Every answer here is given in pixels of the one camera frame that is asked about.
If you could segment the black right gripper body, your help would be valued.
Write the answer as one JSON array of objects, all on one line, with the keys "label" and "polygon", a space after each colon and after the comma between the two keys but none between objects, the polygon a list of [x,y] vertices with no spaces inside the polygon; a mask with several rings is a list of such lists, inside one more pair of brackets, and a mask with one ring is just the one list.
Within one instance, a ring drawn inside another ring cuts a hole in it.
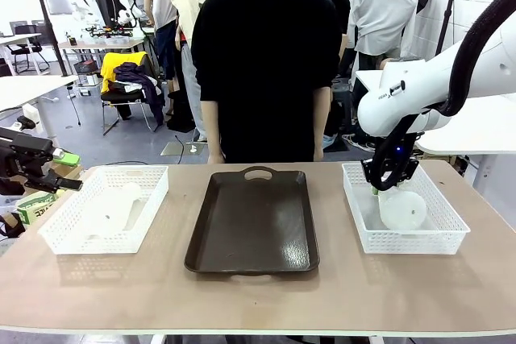
[{"label": "black right gripper body", "polygon": [[402,157],[399,160],[386,158],[378,161],[371,158],[361,161],[366,181],[382,192],[410,180],[418,165],[419,161],[413,156]]}]

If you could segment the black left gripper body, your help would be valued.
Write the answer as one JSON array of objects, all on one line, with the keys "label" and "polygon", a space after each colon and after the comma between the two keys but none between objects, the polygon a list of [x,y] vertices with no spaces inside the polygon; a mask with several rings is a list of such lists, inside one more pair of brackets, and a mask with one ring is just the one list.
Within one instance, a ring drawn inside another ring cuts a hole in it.
[{"label": "black left gripper body", "polygon": [[1,129],[1,178],[42,178],[44,165],[53,159],[54,146],[42,139],[10,129]]}]

